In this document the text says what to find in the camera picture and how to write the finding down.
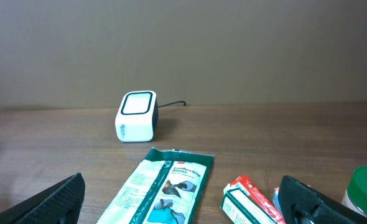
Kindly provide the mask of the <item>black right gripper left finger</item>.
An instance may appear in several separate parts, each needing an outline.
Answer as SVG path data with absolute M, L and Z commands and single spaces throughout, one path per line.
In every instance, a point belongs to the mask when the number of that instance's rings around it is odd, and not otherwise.
M 0 224 L 77 224 L 85 181 L 76 173 L 0 213 Z

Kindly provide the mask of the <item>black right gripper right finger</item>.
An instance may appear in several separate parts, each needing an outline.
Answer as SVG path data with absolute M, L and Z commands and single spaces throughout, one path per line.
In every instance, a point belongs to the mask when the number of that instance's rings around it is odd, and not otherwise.
M 288 175 L 281 180 L 278 201 L 286 223 L 367 224 L 367 217 Z

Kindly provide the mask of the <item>red sachet stick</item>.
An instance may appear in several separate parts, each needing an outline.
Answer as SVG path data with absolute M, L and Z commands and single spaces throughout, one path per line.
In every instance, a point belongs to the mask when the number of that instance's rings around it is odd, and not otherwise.
M 267 197 L 255 186 L 254 182 L 247 176 L 241 175 L 230 183 L 231 188 L 241 189 L 247 197 L 260 209 L 271 217 L 277 224 L 285 224 L 284 217 L 280 211 L 267 199 Z

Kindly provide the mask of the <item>green lid jar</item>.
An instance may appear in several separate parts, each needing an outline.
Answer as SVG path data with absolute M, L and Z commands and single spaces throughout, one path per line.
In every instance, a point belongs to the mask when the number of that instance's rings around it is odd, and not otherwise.
M 341 203 L 367 217 L 367 166 L 358 167 L 353 172 Z

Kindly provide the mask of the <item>green glove packet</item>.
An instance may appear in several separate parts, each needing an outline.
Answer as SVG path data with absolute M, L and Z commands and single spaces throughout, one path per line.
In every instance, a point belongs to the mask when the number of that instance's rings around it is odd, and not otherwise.
M 200 204 L 214 156 L 152 148 L 97 224 L 189 224 Z

